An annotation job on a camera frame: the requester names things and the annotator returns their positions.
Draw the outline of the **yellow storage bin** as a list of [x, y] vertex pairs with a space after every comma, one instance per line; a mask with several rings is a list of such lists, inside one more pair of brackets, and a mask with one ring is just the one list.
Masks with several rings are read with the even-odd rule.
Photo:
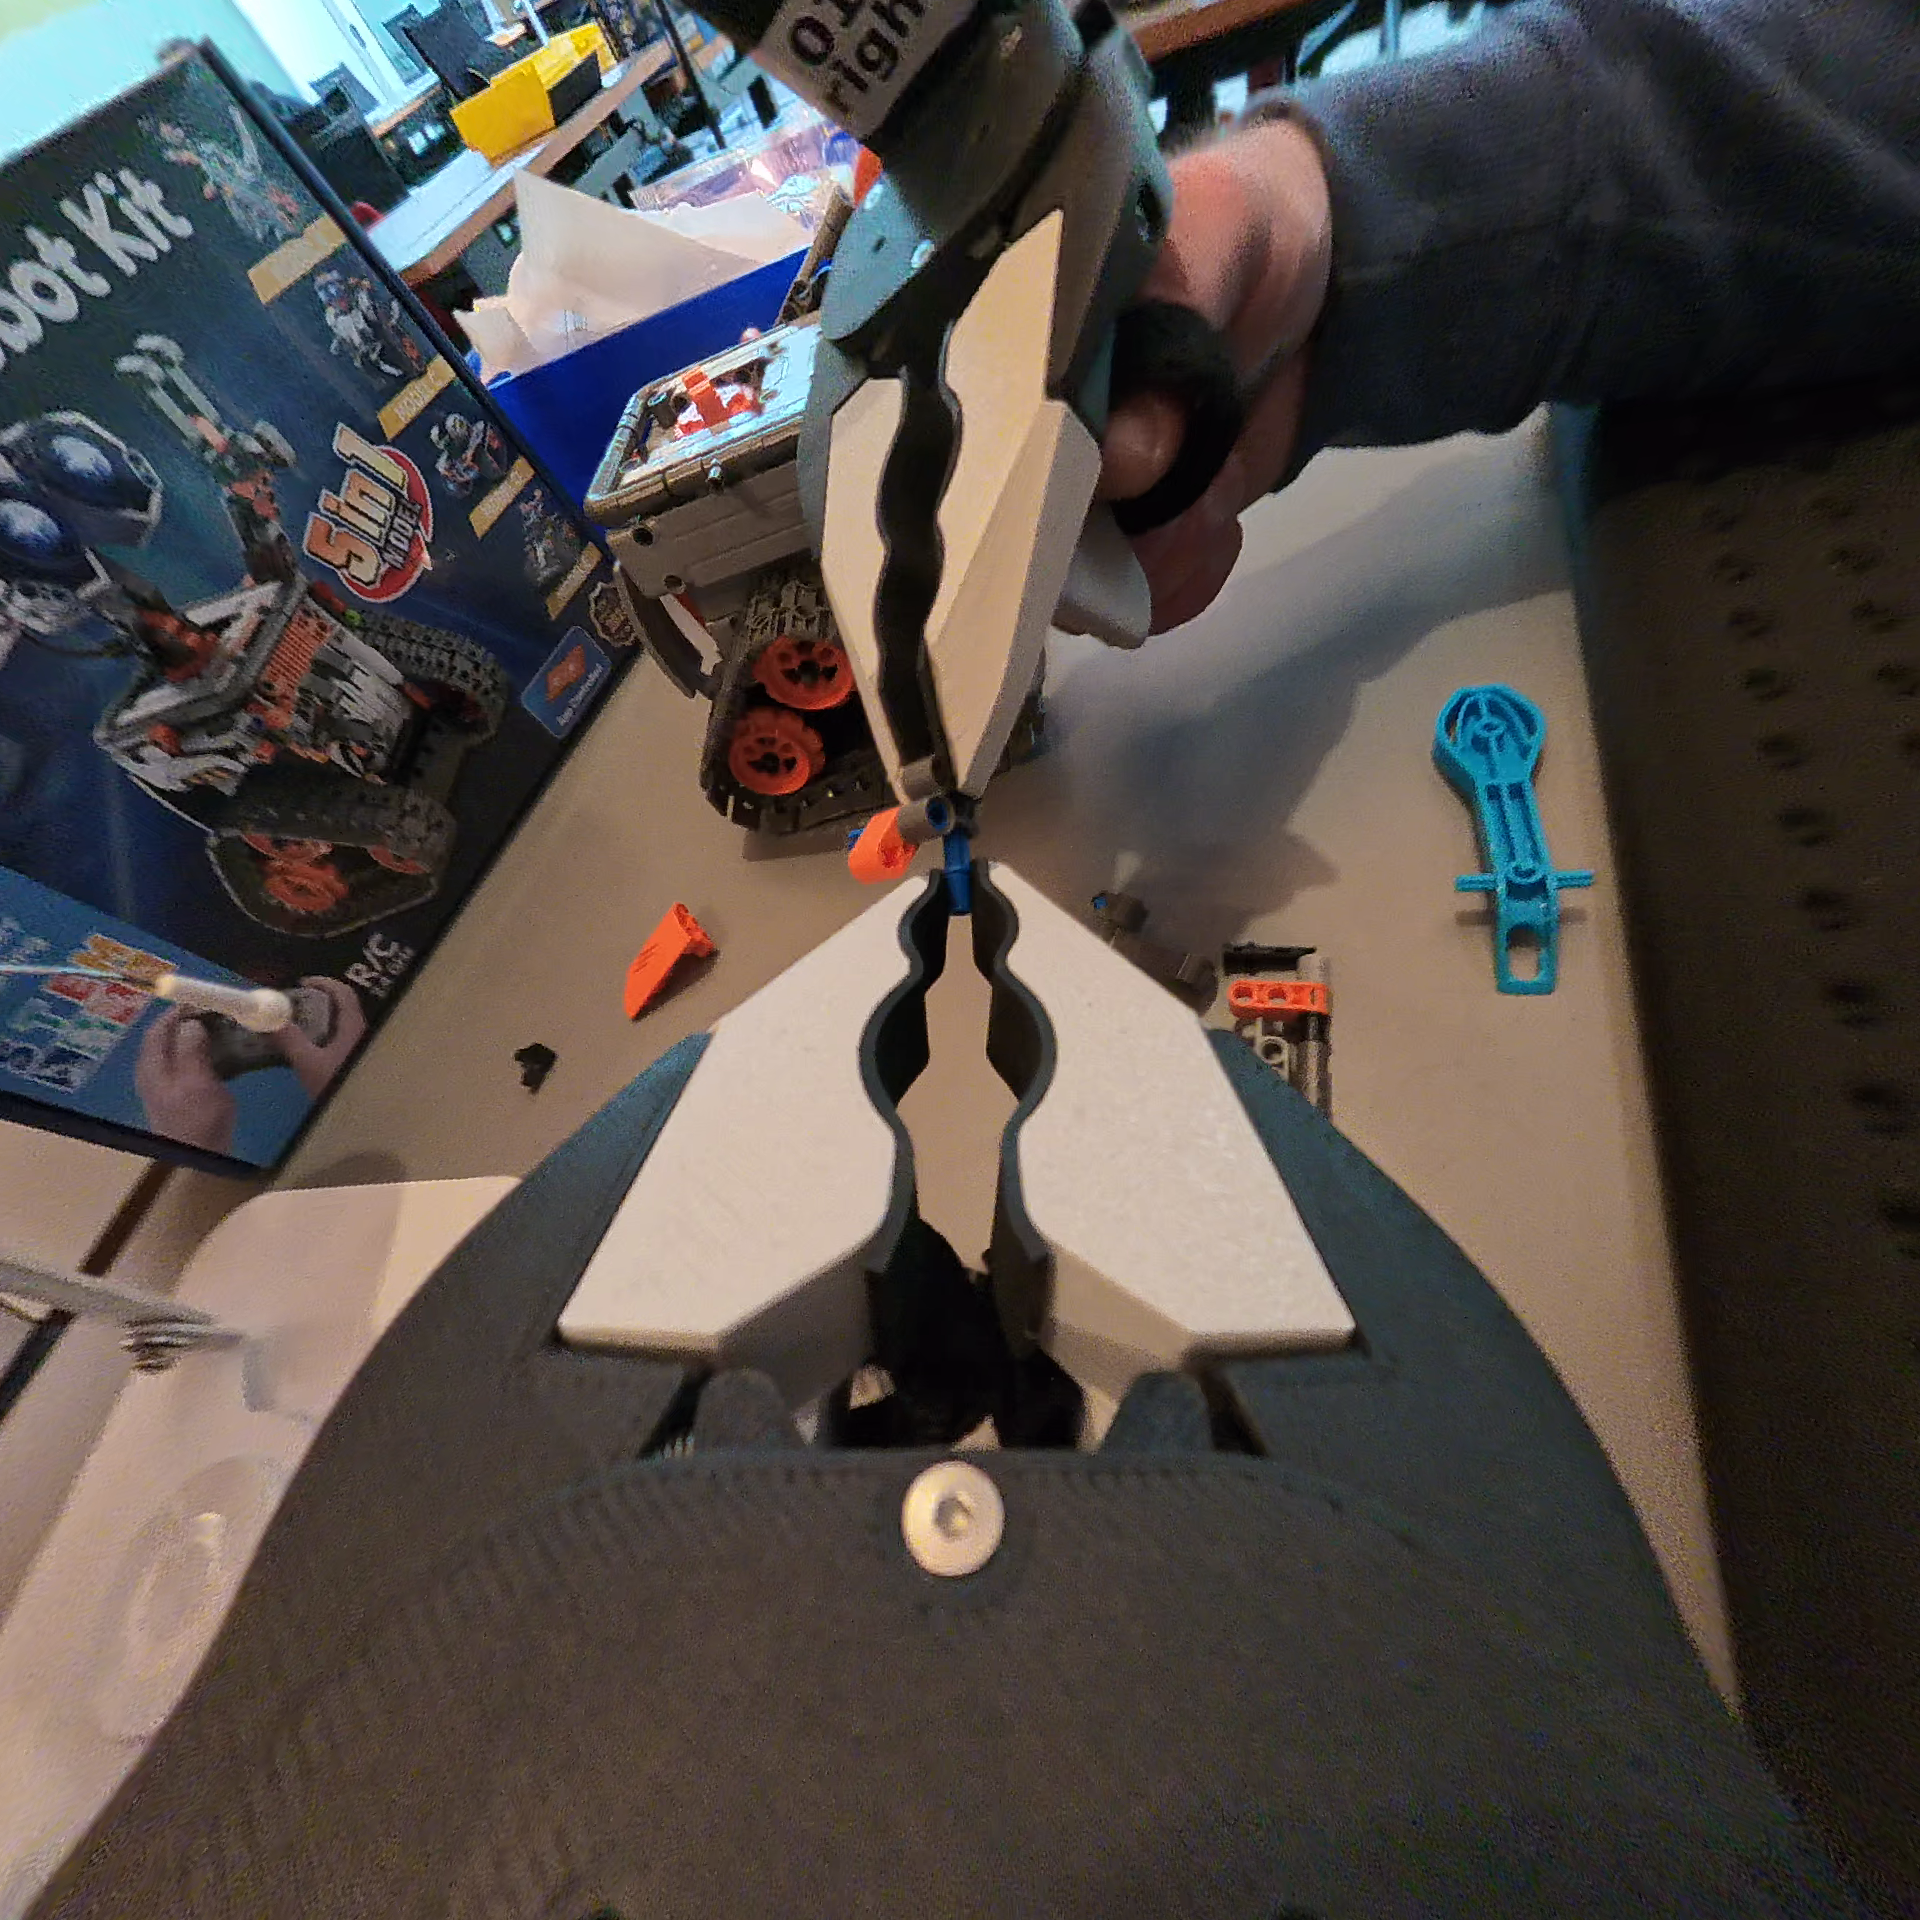
[[453, 105], [451, 120], [469, 150], [501, 165], [584, 110], [612, 64], [603, 27], [586, 23], [505, 65], [469, 100]]

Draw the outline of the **person's right hand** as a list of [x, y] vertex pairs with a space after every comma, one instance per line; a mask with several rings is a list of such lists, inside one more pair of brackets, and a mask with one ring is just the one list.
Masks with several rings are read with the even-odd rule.
[[1218, 599], [1242, 553], [1242, 516], [1285, 483], [1333, 262], [1323, 152], [1296, 111], [1242, 120], [1186, 149], [1171, 181], [1168, 232], [1142, 300], [1212, 324], [1236, 367], [1243, 421], [1206, 494], [1136, 540], [1152, 633], [1180, 628]]

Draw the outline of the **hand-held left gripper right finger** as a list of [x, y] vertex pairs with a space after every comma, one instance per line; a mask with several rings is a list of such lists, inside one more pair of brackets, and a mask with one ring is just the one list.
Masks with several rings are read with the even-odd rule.
[[976, 868], [998, 1137], [987, 1273], [1017, 1356], [1152, 1373], [1342, 1352], [1356, 1317], [1203, 1020], [1016, 868]]

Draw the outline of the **white book stand base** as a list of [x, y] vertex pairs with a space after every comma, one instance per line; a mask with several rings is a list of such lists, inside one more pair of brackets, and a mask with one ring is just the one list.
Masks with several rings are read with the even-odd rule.
[[513, 1189], [513, 999], [427, 980], [374, 1089], [245, 1189], [184, 1173], [4, 1412], [4, 1916], [153, 1744], [204, 1667], [360, 1361]]

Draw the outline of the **black dimpled pad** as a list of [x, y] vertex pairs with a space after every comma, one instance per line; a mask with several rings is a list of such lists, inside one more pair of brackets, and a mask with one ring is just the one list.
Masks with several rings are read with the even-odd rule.
[[1745, 1718], [1915, 1916], [1915, 374], [1555, 430]]

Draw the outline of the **person's right forearm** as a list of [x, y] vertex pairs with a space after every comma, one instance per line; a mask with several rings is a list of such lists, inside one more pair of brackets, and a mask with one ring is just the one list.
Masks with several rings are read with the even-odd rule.
[[1285, 113], [1331, 196], [1296, 467], [1915, 363], [1915, 5], [1512, 5]]

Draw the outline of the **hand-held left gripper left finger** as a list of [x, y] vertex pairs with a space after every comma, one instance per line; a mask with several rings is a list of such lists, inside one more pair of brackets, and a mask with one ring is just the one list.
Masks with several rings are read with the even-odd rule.
[[718, 1020], [560, 1315], [572, 1348], [753, 1369], [789, 1408], [872, 1356], [948, 920], [947, 879], [904, 881]]

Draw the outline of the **orange wedge panel brick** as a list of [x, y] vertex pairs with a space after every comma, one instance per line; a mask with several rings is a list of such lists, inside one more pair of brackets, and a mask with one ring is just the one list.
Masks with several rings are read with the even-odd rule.
[[718, 947], [710, 932], [686, 902], [675, 901], [629, 961], [619, 995], [622, 1014], [638, 1021], [688, 968], [698, 968], [715, 955]]

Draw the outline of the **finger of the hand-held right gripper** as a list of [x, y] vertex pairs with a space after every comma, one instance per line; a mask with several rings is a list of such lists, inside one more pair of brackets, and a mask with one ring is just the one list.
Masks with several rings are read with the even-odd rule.
[[897, 796], [947, 760], [929, 619], [945, 575], [947, 397], [929, 374], [872, 376], [832, 414], [822, 575]]
[[1062, 252], [1052, 209], [998, 253], [945, 350], [958, 421], [929, 670], [950, 788], [968, 798], [986, 792], [1016, 729], [1097, 479], [1093, 430], [1050, 395]]

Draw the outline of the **partly built toy robot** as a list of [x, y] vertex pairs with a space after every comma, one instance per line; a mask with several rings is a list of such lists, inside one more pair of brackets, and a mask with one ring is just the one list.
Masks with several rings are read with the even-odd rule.
[[803, 503], [818, 340], [781, 320], [635, 391], [586, 501], [664, 672], [708, 702], [706, 803], [760, 833], [904, 803]]

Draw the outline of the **dark grey connector piece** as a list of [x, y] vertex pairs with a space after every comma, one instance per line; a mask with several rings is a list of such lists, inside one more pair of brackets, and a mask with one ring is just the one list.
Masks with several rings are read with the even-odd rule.
[[1171, 943], [1147, 925], [1147, 904], [1125, 891], [1090, 897], [1093, 932], [1117, 955], [1158, 983], [1168, 995], [1205, 1014], [1216, 999], [1216, 960], [1196, 949]]

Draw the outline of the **grey brick assembly orange beam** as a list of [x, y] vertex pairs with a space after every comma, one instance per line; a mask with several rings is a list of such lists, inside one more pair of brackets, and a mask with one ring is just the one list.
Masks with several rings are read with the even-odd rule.
[[1333, 1112], [1333, 999], [1316, 976], [1235, 976], [1227, 995], [1235, 1038], [1259, 1062]]

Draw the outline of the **light blue brick separator tool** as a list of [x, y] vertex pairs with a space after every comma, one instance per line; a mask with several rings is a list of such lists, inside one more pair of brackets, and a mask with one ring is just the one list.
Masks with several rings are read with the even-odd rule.
[[1557, 868], [1547, 848], [1536, 774], [1547, 721], [1506, 683], [1465, 686], [1436, 715], [1430, 760], [1473, 815], [1478, 868], [1462, 895], [1494, 911], [1494, 983], [1504, 995], [1545, 997], [1557, 984], [1561, 893], [1594, 887], [1590, 871]]

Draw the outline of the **blue robot kit box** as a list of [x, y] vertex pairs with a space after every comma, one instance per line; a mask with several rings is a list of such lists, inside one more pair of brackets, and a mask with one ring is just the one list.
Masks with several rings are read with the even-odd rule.
[[4, 161], [4, 1115], [284, 1163], [635, 652], [205, 43]]

